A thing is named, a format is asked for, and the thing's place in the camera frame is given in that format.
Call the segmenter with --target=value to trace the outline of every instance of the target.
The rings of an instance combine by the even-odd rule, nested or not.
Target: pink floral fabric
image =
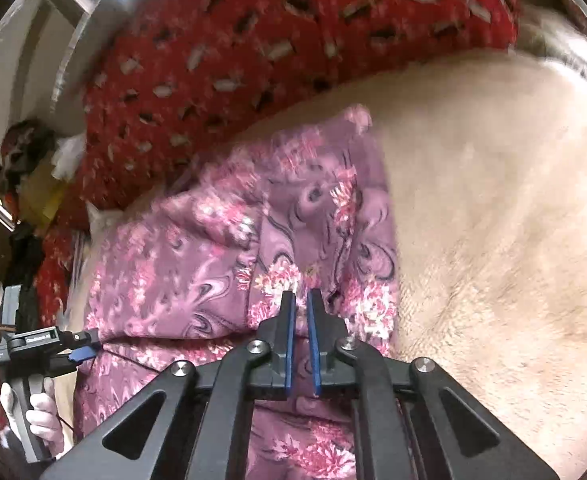
[[[293,290],[297,380],[286,402],[256,406],[247,478],[355,476],[348,410],[313,397],[305,298],[320,287],[351,333],[389,353],[395,227],[370,126],[356,106],[192,162],[150,211],[107,237],[86,318],[104,351],[78,374],[80,433],[174,360],[221,359]]]

